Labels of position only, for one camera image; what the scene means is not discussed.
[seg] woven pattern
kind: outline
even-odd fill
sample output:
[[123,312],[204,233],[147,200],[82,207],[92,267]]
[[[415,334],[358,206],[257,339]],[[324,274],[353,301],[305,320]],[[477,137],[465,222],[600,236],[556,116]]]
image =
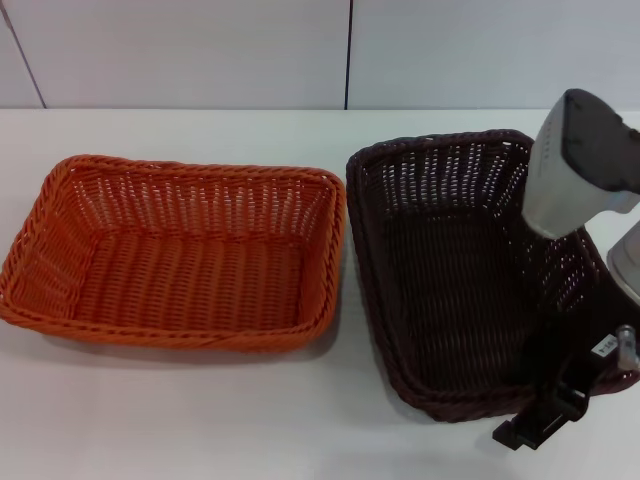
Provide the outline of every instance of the woven pattern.
[[[611,282],[584,229],[551,241],[526,226],[531,145],[515,131],[400,138],[349,161],[349,214],[376,342],[399,395],[436,420],[517,412],[532,399],[532,388],[510,383],[525,339]],[[597,295],[596,322],[614,303],[625,308],[615,321],[637,323],[625,299]],[[637,378],[612,371],[596,393]]]
[[72,157],[4,263],[0,316],[92,342],[301,347],[333,318],[344,210],[323,170]]

